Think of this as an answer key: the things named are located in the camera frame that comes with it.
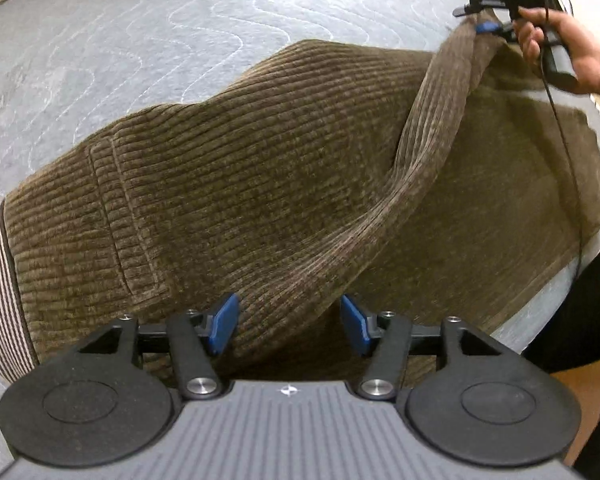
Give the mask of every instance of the human hand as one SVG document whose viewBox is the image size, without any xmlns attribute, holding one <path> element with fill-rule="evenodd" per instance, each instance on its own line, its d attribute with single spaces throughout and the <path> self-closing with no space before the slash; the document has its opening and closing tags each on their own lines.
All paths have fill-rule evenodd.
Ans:
<svg viewBox="0 0 600 480">
<path fill-rule="evenodd" d="M 544 32 L 538 25 L 545 23 L 545 9 L 520 8 L 522 19 L 513 24 L 522 48 L 522 54 L 536 72 L 540 56 L 540 45 Z M 598 40 L 573 16 L 549 10 L 549 24 L 560 35 L 571 56 L 573 70 L 578 83 L 573 88 L 563 88 L 576 94 L 600 94 L 600 44 Z"/>
</svg>

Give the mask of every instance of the wooden floor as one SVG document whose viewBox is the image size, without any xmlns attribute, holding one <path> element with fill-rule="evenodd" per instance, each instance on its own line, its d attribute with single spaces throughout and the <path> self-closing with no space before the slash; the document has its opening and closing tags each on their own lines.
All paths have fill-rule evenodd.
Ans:
<svg viewBox="0 0 600 480">
<path fill-rule="evenodd" d="M 582 409 L 580 431 L 565 459 L 567 464 L 573 465 L 600 420 L 600 361 L 560 372 L 554 377 L 566 384 L 576 394 Z"/>
</svg>

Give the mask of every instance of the metal screw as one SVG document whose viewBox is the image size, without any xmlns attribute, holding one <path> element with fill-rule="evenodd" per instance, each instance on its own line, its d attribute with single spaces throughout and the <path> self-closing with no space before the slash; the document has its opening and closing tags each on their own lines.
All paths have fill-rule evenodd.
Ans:
<svg viewBox="0 0 600 480">
<path fill-rule="evenodd" d="M 384 379 L 369 379 L 360 384 L 360 389 L 367 395 L 381 397 L 389 395 L 394 390 L 394 386 Z"/>
<path fill-rule="evenodd" d="M 196 377 L 187 383 L 187 390 L 196 395 L 212 394 L 217 389 L 218 383 L 210 377 Z"/>
</svg>

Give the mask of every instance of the striped lining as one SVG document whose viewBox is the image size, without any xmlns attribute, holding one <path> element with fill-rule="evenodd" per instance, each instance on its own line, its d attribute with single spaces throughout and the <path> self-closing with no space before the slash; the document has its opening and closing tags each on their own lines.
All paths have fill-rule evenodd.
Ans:
<svg viewBox="0 0 600 480">
<path fill-rule="evenodd" d="M 37 364 L 16 285 L 13 261 L 2 225 L 0 204 L 0 375 L 15 381 Z"/>
</svg>

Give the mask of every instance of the round black pad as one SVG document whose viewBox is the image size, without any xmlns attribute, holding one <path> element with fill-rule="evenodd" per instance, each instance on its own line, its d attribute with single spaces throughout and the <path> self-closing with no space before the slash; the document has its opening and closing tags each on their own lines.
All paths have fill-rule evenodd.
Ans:
<svg viewBox="0 0 600 480">
<path fill-rule="evenodd" d="M 418 384 L 406 415 L 429 443 L 462 462 L 527 466 L 560 456 L 580 407 L 557 380 L 518 356 L 471 356 Z"/>
<path fill-rule="evenodd" d="M 168 389 L 148 373 L 111 356 L 76 354 L 13 383 L 0 400 L 0 430 L 37 462 L 95 466 L 150 443 L 172 411 Z"/>
</svg>

